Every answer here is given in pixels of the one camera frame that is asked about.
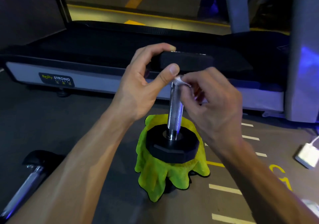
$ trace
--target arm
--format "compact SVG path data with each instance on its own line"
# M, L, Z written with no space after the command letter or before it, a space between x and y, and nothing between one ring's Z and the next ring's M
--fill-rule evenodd
M284 223L319 223L319 219L258 159L241 136L240 92L215 68L186 74L182 102L197 131L229 170L252 211L262 219L277 216ZM200 105L203 97L208 103Z
M138 49L110 107L8 223L91 223L113 156L130 125L152 107L178 74L171 64L151 83L144 78L152 56L175 51L169 44Z

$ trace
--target forearm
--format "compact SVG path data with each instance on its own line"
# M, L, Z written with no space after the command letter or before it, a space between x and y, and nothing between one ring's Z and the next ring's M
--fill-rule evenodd
M129 126L108 109L9 223L91 223L114 153Z
M235 168L252 186L249 191L256 191L284 223L319 223L317 217L258 159L247 142L234 145L230 153L221 154L221 160L227 168Z

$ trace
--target left hand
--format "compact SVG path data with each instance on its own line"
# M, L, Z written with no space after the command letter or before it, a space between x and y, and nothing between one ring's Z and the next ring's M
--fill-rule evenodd
M136 121L151 109L158 93L179 73L177 64L167 66L151 83L147 83L144 74L146 65L155 55L163 51L176 51L172 45L161 43L148 45L136 51L127 66L119 89L114 96L112 110L130 123Z

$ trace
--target hand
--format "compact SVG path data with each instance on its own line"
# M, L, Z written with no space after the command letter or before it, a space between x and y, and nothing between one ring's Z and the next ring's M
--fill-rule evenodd
M154 105L158 93L179 73L177 64L170 64L151 83L147 83L144 74L146 65L154 55L163 51L176 51L172 45L161 43L148 45L136 51L127 66L119 89L114 96L111 107L120 117L129 122L143 117Z
M241 93L213 67L188 73L182 80L195 92L182 86L181 101L203 140L221 154L241 143ZM199 105L204 97L208 103Z

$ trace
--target fingernail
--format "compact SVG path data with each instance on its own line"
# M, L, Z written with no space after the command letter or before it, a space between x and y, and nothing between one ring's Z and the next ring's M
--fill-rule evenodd
M172 75L177 75L178 72L179 72L179 67L177 64L172 64L170 67L169 67L169 71L171 72Z
M176 51L176 47L171 45L171 51Z

